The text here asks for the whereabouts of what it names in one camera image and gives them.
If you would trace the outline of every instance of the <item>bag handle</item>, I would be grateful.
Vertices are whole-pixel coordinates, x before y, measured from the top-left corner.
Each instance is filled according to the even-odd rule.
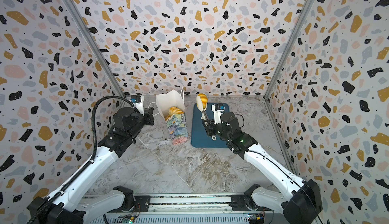
[[[184,104],[184,108],[183,108],[183,110],[184,110],[184,112],[185,112],[185,102],[184,102],[184,88],[181,88],[181,91],[180,91],[180,96],[181,96],[181,98],[182,98],[182,103]]]

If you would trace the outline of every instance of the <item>terrazzo wall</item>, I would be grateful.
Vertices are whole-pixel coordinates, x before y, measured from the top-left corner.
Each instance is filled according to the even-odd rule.
[[[389,0],[315,0],[269,102],[323,223],[389,223]]]
[[[260,95],[305,0],[73,0],[126,94]]]
[[[0,22],[0,223],[24,224],[88,158],[92,106],[113,91],[61,0],[2,0]],[[116,106],[100,105],[99,138]]]

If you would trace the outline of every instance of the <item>blue tray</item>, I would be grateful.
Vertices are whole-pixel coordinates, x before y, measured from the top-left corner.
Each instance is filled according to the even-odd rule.
[[[214,112],[212,111],[212,105],[216,103],[207,104],[207,115],[209,119],[214,119]],[[229,112],[230,108],[228,104],[223,103],[226,107],[225,112]],[[216,140],[212,140],[210,136],[207,135],[205,128],[201,120],[201,112],[198,110],[197,105],[193,107],[193,122],[192,122],[192,138],[191,143],[193,147],[199,148],[228,148],[226,142],[221,140],[220,137],[216,136]]]

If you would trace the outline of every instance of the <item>black cable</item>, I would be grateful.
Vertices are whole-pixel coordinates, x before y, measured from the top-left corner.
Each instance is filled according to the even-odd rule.
[[[239,128],[242,128],[243,126],[244,126],[244,118],[243,118],[243,116],[242,115],[240,115],[240,114],[234,114],[235,116],[236,115],[239,115],[239,116],[241,116],[242,117],[242,120],[243,120],[243,125],[242,126],[239,126]]]
[[[274,218],[274,210],[272,210],[271,221],[268,224],[273,222],[273,218]]]
[[[298,185],[292,178],[290,178],[290,177],[289,177],[289,176],[288,176],[288,175],[287,175],[279,166],[277,166],[277,164],[275,164],[272,160],[270,160],[269,158],[265,157],[264,155],[262,155],[261,153],[258,153],[258,152],[256,152],[256,151],[249,150],[249,152],[257,153],[258,155],[261,155],[262,157],[266,158],[269,162],[273,163],[273,164],[274,164],[282,173],[284,173],[284,174],[286,175],[287,178],[289,178],[293,183],[295,183],[295,184],[296,184],[296,185],[305,193],[305,195],[308,197],[308,194],[304,191],[304,189],[301,188],[300,185]],[[314,210],[315,210],[315,212],[316,212],[316,215],[317,215],[319,221],[321,222],[321,224],[323,224],[323,222],[321,221],[321,219],[320,219],[320,217],[319,217],[319,215],[318,215],[318,212],[317,212],[317,210],[316,210],[316,208],[315,208],[314,203],[312,202],[311,198],[308,197],[308,199],[309,199],[309,201],[311,202],[312,206],[314,207]]]
[[[105,223],[105,224],[109,224],[109,222],[108,222],[107,217],[105,216],[105,214],[103,215],[103,220],[104,220],[104,223]]]
[[[126,103],[128,103],[131,107],[134,108],[135,112],[139,113],[139,110],[134,106],[134,104],[132,102],[130,102],[129,100],[125,99],[124,97],[121,97],[121,96],[106,96],[106,97],[103,97],[103,98],[100,98],[95,106],[93,107],[93,110],[92,110],[92,115],[91,115],[91,125],[92,125],[92,136],[93,136],[93,152],[92,152],[92,156],[90,158],[89,161],[87,161],[85,163],[84,166],[82,166],[76,173],[75,175],[68,181],[65,183],[65,185],[60,189],[60,191],[58,191],[53,197],[51,197],[49,200],[46,201],[45,204],[43,204],[43,206],[41,208],[39,208],[35,214],[28,220],[28,222],[26,224],[33,224],[34,221],[42,214],[42,212],[44,211],[47,211],[47,208],[50,207],[51,203],[53,201],[55,201],[69,186],[72,182],[75,181],[75,179],[92,163],[92,161],[95,159],[96,157],[96,153],[97,153],[97,135],[96,135],[96,123],[95,123],[95,116],[96,116],[96,110],[97,110],[97,107],[99,106],[99,104],[104,101],[104,100],[107,100],[107,99],[111,99],[111,98],[116,98],[116,99],[121,99],[123,101],[125,101]]]

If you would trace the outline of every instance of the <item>patterned wallpaper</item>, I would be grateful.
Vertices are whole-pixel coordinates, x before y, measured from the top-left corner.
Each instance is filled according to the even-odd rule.
[[[315,0],[270,103],[324,223],[389,223],[389,0]]]
[[[73,0],[126,94],[263,94],[305,0]]]
[[[92,106],[113,91],[61,0],[3,0],[0,22],[0,223],[24,224],[91,154]],[[100,105],[98,137],[115,108]]]

